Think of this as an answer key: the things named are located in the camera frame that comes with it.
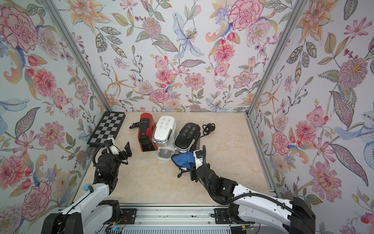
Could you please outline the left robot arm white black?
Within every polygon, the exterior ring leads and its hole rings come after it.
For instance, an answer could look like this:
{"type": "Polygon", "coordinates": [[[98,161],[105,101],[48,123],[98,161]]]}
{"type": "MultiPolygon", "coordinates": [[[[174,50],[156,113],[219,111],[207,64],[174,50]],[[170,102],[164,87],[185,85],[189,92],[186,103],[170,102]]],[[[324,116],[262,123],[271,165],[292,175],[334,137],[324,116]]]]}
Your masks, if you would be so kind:
{"type": "Polygon", "coordinates": [[[124,218],[119,201],[107,197],[116,188],[120,166],[127,165],[132,156],[130,143],[121,151],[115,140],[109,138],[101,148],[104,150],[98,159],[97,152],[92,158],[95,167],[92,185],[85,186],[86,193],[69,207],[45,218],[43,234],[93,234],[105,223],[114,225],[124,218]]]}

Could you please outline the black coffee machine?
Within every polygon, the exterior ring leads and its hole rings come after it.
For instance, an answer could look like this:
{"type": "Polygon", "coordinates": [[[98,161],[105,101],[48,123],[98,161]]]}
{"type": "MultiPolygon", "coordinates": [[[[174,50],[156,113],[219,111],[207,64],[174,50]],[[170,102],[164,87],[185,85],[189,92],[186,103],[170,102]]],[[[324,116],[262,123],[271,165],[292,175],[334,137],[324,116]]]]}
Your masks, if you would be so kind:
{"type": "Polygon", "coordinates": [[[177,135],[173,148],[178,154],[191,152],[200,149],[201,127],[198,124],[189,122],[177,135]]]}

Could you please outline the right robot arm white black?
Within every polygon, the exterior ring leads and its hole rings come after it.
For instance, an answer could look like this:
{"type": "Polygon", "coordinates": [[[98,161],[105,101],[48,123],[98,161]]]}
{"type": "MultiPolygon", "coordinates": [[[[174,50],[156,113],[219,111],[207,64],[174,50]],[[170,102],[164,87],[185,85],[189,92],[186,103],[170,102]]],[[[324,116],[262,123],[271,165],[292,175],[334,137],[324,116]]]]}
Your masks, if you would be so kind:
{"type": "Polygon", "coordinates": [[[228,218],[236,224],[258,223],[285,234],[314,234],[316,215],[299,198],[280,199],[250,190],[243,185],[219,177],[208,163],[176,162],[191,180],[200,182],[216,203],[227,206],[228,218]]]}

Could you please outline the blue microfibre cloth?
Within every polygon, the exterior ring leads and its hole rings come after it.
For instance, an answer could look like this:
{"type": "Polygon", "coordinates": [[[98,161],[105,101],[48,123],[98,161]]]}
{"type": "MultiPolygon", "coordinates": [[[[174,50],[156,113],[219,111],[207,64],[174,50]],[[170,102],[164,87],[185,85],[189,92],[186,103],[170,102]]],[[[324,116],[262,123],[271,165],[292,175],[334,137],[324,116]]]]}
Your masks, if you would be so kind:
{"type": "Polygon", "coordinates": [[[185,171],[190,171],[191,164],[195,164],[195,157],[192,152],[173,155],[171,160],[179,169],[185,171]]]}

